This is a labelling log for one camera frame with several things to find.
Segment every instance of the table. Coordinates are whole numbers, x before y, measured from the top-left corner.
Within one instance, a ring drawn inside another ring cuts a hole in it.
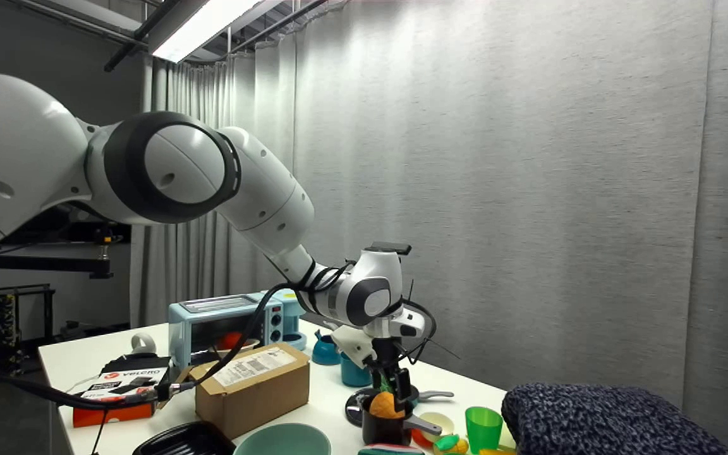
[[[300,334],[305,336],[305,353],[314,348],[317,323],[300,322]],[[149,334],[156,342],[156,353],[166,356],[170,327],[141,327],[131,331],[117,331],[106,336],[75,339],[63,343],[41,346],[41,365],[48,376],[48,384],[56,389],[73,389],[84,381],[94,379],[98,369],[131,352],[131,336]],[[409,367],[412,384],[425,389],[449,389],[456,391],[452,401],[420,405],[414,415],[422,413],[442,413],[456,420],[456,433],[465,436],[465,409],[473,405],[485,405],[501,409],[504,389],[490,384],[437,369],[432,365],[418,362]],[[356,455],[362,448],[362,429],[345,420],[345,401],[356,389],[341,384],[341,367],[321,367],[310,362],[310,400],[305,408],[293,409],[269,425],[276,423],[304,423],[318,428],[331,441],[334,455]],[[73,428],[70,408],[51,408],[56,417],[61,417],[63,437],[61,443],[70,448],[70,453],[92,455],[98,428]],[[151,420],[131,420],[131,423],[108,423],[103,428],[98,455],[131,455],[136,446],[160,436],[170,428],[194,423],[194,395],[182,391],[170,400]],[[513,446],[509,428],[501,436],[504,446]]]

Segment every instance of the green bowl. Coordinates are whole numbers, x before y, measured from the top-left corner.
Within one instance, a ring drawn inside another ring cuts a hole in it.
[[[235,455],[331,455],[331,443],[310,425],[274,425],[246,437]]]

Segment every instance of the fluorescent light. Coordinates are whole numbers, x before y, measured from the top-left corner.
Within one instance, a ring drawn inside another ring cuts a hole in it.
[[[194,47],[256,8],[260,0],[207,0],[179,30],[175,30],[156,51],[156,58],[179,64]]]

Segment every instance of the dark blue cloth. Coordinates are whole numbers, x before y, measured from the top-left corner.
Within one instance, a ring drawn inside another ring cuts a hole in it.
[[[522,455],[725,455],[671,401],[629,386],[515,386],[504,420]]]

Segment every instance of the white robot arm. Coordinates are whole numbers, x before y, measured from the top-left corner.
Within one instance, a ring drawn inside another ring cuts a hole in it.
[[[0,240],[70,200],[133,224],[218,209],[305,289],[305,310],[341,327],[334,339],[356,365],[398,365],[395,342],[412,346],[432,331],[429,315],[405,302],[398,254],[365,250],[352,270],[305,254],[314,204],[252,135],[170,112],[94,126],[41,88],[0,77]]]

